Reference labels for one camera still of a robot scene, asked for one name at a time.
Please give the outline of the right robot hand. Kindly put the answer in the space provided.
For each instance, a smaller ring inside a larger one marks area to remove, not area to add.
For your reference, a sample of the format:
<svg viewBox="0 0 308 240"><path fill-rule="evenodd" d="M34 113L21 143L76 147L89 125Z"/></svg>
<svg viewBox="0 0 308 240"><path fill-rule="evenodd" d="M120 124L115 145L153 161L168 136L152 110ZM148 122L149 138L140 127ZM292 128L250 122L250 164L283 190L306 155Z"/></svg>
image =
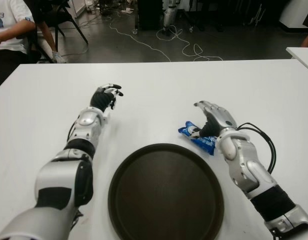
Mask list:
<svg viewBox="0 0 308 240"><path fill-rule="evenodd" d="M202 110L206 116L204 127L191 134L192 138L219 137L226 129L237 129L237 123L232 115L223 107L202 100L193 104Z"/></svg>

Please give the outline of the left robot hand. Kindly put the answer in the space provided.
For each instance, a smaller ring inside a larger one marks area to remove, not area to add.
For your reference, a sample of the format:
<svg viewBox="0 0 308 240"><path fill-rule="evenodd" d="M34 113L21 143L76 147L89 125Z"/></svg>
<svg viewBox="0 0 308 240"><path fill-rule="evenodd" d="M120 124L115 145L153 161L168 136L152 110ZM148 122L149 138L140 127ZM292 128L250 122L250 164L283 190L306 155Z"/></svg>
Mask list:
<svg viewBox="0 0 308 240"><path fill-rule="evenodd" d="M122 97L124 94L121 92L122 87L117 84L107 83L97 88L94 92L90 106L95 107L104 112L108 107L112 110L115 108L116 97Z"/></svg>

